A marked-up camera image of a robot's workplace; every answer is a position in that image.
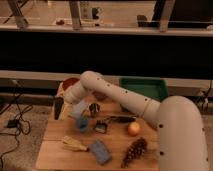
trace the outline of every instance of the green tray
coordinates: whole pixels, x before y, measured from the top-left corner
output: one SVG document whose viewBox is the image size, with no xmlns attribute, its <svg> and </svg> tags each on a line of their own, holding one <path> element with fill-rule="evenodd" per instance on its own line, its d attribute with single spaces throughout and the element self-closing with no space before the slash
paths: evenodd
<svg viewBox="0 0 213 171">
<path fill-rule="evenodd" d="M 169 96 L 163 79 L 122 77 L 119 80 L 119 85 L 160 102 Z"/>
</svg>

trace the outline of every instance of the yellow banana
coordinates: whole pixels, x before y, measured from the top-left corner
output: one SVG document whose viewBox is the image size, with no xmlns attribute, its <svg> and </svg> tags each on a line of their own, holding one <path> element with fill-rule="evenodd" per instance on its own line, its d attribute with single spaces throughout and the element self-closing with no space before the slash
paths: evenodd
<svg viewBox="0 0 213 171">
<path fill-rule="evenodd" d="M 65 147 L 72 151 L 88 151 L 88 147 L 83 145 L 80 141 L 70 137 L 65 136 L 62 139 L 62 142 L 65 144 Z"/>
</svg>

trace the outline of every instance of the wooden tabletop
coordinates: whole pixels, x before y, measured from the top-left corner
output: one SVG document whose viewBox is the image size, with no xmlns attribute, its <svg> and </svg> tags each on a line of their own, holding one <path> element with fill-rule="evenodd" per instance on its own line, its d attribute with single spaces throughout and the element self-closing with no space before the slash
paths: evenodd
<svg viewBox="0 0 213 171">
<path fill-rule="evenodd" d="M 92 95 L 85 99 L 87 102 L 96 102 L 101 106 L 101 112 L 97 118 L 90 118 L 89 126 L 85 133 L 80 133 L 75 127 L 75 120 L 67 117 L 65 120 L 54 120 L 53 112 L 48 120 L 47 128 L 36 163 L 37 169 L 45 170 L 140 170 L 157 171 L 157 134 L 143 119 L 137 119 L 141 125 L 140 135 L 131 137 L 127 134 L 127 125 L 124 123 L 110 123 L 106 134 L 97 133 L 93 127 L 97 120 L 111 115 L 128 115 L 122 112 L 118 103 L 107 98 L 102 102 L 97 101 Z M 71 136 L 89 146 L 99 139 L 109 149 L 112 159 L 99 165 L 91 152 L 73 152 L 63 148 L 61 139 Z M 122 158 L 131 143 L 143 137 L 148 142 L 148 151 L 140 159 L 135 159 L 127 168 L 121 168 Z"/>
</svg>

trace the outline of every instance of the dark background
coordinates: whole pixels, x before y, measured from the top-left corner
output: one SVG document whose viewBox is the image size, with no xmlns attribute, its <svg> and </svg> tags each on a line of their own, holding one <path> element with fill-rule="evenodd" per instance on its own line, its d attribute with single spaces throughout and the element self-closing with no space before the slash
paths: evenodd
<svg viewBox="0 0 213 171">
<path fill-rule="evenodd" d="M 0 31 L 0 69 L 213 78 L 213 38 Z"/>
</svg>

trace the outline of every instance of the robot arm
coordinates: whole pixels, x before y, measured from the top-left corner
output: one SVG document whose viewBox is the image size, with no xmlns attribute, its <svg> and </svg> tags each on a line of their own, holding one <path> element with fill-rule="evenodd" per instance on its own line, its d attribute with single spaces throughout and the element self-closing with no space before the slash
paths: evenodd
<svg viewBox="0 0 213 171">
<path fill-rule="evenodd" d="M 90 91 L 106 94 L 157 129 L 160 171 L 209 171 L 202 118 L 193 102 L 174 96 L 160 103 L 106 82 L 92 71 L 84 72 L 65 91 L 64 99 L 76 104 Z"/>
</svg>

